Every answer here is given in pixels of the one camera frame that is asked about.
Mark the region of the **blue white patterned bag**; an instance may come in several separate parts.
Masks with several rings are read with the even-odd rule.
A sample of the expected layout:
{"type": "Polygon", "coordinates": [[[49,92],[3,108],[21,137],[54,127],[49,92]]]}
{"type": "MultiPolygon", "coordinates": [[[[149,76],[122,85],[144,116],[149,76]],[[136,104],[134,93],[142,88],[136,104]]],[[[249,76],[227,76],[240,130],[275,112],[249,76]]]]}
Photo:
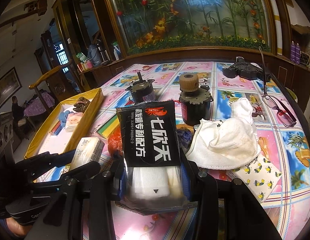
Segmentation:
{"type": "Polygon", "coordinates": [[[176,128],[179,146],[183,152],[186,153],[190,149],[192,139],[195,134],[194,127],[186,124],[178,124],[176,128]]]}

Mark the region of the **striped sponge pack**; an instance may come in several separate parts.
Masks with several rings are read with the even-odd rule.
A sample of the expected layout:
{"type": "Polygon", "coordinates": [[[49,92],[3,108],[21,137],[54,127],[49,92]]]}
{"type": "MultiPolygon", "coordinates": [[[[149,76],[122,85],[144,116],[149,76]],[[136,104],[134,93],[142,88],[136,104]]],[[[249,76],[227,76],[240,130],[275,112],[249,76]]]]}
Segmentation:
{"type": "Polygon", "coordinates": [[[120,122],[118,120],[118,116],[115,114],[105,124],[98,128],[97,133],[101,137],[108,139],[119,125],[120,122]]]}

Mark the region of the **yellow cardboard tray box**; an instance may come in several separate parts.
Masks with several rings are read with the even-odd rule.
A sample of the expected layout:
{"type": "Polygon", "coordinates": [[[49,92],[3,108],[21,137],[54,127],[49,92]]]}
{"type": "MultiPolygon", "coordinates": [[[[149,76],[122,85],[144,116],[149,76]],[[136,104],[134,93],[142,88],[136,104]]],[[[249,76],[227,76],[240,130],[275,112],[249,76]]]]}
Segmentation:
{"type": "Polygon", "coordinates": [[[80,139],[87,136],[103,99],[102,89],[96,88],[59,103],[38,129],[24,158],[74,150],[80,139]]]}

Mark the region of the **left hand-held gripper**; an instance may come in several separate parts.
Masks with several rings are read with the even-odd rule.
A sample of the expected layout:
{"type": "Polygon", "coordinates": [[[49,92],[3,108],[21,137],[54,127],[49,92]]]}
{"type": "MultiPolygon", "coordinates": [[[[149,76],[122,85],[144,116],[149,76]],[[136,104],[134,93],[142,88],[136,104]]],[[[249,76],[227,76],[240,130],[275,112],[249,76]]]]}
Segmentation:
{"type": "Polygon", "coordinates": [[[16,164],[0,166],[0,219],[12,217],[20,225],[32,225],[68,179],[85,181],[100,171],[97,161],[90,161],[60,176],[58,180],[38,182],[40,176],[70,164],[75,150],[66,153],[45,152],[16,164]]]}

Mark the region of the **purple bottles on shelf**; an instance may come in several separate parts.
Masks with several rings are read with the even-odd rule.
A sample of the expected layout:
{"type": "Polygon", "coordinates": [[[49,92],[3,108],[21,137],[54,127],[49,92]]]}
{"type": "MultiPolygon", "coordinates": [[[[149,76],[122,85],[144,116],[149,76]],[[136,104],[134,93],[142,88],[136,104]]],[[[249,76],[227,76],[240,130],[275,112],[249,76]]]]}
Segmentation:
{"type": "Polygon", "coordinates": [[[300,64],[300,58],[301,58],[301,47],[299,46],[298,43],[291,41],[290,60],[296,64],[300,64]]]}

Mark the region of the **flower mural glass panel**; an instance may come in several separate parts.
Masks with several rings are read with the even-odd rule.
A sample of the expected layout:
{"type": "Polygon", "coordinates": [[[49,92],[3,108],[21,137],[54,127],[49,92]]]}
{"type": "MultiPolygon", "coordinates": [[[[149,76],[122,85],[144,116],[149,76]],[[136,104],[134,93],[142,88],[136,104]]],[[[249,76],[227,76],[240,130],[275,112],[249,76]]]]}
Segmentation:
{"type": "Polygon", "coordinates": [[[130,55],[191,46],[270,50],[264,0],[110,0],[130,55]]]}

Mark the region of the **brown pine cone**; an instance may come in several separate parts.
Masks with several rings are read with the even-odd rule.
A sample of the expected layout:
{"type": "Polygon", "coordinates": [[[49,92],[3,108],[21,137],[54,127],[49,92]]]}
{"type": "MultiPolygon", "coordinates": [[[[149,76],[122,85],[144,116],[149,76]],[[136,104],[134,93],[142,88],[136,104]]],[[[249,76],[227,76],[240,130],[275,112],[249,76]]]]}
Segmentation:
{"type": "Polygon", "coordinates": [[[77,113],[84,113],[89,105],[90,105],[90,100],[81,96],[78,98],[76,103],[73,105],[73,110],[77,113]]]}

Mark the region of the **black label sponge pack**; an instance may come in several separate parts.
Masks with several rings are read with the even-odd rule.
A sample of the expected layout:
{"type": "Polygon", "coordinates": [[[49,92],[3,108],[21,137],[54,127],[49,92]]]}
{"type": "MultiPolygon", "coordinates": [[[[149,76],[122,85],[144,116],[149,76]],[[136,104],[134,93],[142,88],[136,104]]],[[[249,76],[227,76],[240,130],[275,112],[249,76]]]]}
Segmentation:
{"type": "Polygon", "coordinates": [[[116,114],[127,174],[119,205],[141,215],[196,206],[183,193],[174,101],[138,103],[116,114]]]}

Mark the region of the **purple frame eyeglasses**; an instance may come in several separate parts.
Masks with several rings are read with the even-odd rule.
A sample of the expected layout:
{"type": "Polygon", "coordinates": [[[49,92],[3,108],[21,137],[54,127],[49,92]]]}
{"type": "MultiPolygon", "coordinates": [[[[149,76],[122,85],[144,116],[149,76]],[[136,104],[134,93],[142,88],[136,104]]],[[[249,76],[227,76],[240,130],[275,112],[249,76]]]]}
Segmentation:
{"type": "Polygon", "coordinates": [[[258,48],[260,51],[261,57],[262,57],[262,65],[263,65],[263,96],[262,100],[263,102],[272,110],[277,111],[276,115],[279,121],[285,126],[285,127],[294,127],[297,123],[297,119],[294,117],[294,115],[291,113],[291,111],[282,103],[279,98],[276,98],[275,96],[271,96],[267,94],[267,85],[266,85],[266,66],[265,66],[265,60],[264,60],[264,54],[261,47],[258,48]]]}

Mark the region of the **colourful fruit print tablecloth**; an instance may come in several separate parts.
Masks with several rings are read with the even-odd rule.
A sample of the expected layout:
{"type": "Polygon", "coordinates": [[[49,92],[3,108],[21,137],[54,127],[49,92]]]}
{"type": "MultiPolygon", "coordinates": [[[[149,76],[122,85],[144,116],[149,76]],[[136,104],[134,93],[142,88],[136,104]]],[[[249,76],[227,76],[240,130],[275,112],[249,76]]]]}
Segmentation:
{"type": "Polygon", "coordinates": [[[291,111],[273,82],[224,76],[222,62],[134,64],[102,85],[104,100],[89,130],[106,140],[117,108],[133,99],[128,86],[139,76],[154,81],[161,101],[175,102],[176,122],[186,112],[179,101],[179,77],[194,73],[208,85],[213,101],[210,117],[199,124],[186,157],[220,180],[244,178],[283,239],[295,239],[310,218],[310,147],[300,122],[286,127],[278,113],[263,102],[262,90],[275,98],[283,112],[291,111]]]}

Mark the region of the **lemon print tissue pack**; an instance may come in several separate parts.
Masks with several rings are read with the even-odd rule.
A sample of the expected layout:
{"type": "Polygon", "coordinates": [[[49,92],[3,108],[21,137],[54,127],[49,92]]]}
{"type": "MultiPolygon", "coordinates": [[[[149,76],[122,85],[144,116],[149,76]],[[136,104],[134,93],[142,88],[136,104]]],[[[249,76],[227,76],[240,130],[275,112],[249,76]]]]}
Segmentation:
{"type": "Polygon", "coordinates": [[[226,175],[230,179],[242,180],[256,199],[262,203],[275,189],[282,173],[269,159],[259,154],[249,164],[229,170],[226,175]]]}

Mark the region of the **blue kettle on counter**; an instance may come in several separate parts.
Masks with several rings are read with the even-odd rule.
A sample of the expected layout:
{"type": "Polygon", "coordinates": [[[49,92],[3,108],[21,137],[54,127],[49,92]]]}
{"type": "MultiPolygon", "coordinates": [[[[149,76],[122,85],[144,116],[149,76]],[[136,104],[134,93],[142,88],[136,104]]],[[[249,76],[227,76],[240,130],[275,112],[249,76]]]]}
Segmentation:
{"type": "Polygon", "coordinates": [[[91,61],[93,66],[102,64],[101,53],[96,45],[91,44],[88,48],[88,59],[91,61]]]}

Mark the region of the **white towel cloth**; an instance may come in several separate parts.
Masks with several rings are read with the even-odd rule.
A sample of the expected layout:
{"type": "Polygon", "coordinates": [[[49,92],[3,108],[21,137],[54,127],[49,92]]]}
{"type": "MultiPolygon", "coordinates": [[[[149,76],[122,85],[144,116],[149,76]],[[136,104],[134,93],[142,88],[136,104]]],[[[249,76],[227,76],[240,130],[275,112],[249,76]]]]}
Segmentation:
{"type": "Polygon", "coordinates": [[[250,163],[261,149],[247,98],[231,104],[231,117],[221,121],[202,119],[186,158],[201,168],[232,170],[250,163]]]}

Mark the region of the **pink rose tissue pack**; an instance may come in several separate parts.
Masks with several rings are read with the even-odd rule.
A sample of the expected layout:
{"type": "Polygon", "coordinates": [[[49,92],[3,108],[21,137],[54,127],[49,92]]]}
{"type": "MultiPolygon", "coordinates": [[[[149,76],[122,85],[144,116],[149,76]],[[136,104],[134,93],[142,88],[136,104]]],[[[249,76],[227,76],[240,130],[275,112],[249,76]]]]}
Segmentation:
{"type": "Polygon", "coordinates": [[[65,131],[73,132],[80,123],[82,116],[83,113],[70,113],[67,117],[65,131]]]}

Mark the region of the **orange blue scrubber bundle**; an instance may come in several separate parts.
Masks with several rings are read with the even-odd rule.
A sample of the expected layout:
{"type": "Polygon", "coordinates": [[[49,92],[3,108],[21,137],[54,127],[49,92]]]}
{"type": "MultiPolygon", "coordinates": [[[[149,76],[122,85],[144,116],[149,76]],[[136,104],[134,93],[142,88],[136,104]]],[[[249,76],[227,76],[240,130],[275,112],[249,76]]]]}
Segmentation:
{"type": "Polygon", "coordinates": [[[118,159],[123,155],[120,126],[118,126],[108,138],[108,152],[113,159],[118,159]]]}

